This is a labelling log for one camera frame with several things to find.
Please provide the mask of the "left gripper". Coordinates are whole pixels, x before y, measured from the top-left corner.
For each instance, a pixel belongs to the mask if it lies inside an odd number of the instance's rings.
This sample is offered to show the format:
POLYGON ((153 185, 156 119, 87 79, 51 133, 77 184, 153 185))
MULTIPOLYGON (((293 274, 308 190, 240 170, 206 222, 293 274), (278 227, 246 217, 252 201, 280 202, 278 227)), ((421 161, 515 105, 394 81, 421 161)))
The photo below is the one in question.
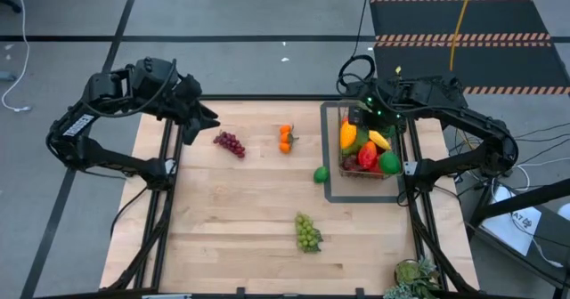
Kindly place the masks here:
POLYGON ((219 116, 200 103, 202 89, 193 75, 177 75, 177 83, 171 89, 171 108, 174 121, 191 121, 183 126, 183 143, 192 145, 201 129, 220 126, 219 116))

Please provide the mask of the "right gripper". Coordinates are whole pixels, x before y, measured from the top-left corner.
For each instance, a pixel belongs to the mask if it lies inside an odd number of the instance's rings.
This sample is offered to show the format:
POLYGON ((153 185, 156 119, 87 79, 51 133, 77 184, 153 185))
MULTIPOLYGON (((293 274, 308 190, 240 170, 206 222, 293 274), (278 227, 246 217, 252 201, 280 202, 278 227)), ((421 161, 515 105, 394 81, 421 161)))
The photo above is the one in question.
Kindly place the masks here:
POLYGON ((423 109, 404 95, 405 85, 398 81, 372 79, 354 82, 354 98, 359 107, 348 109, 350 125, 389 124, 396 133, 406 132, 406 117, 423 109))

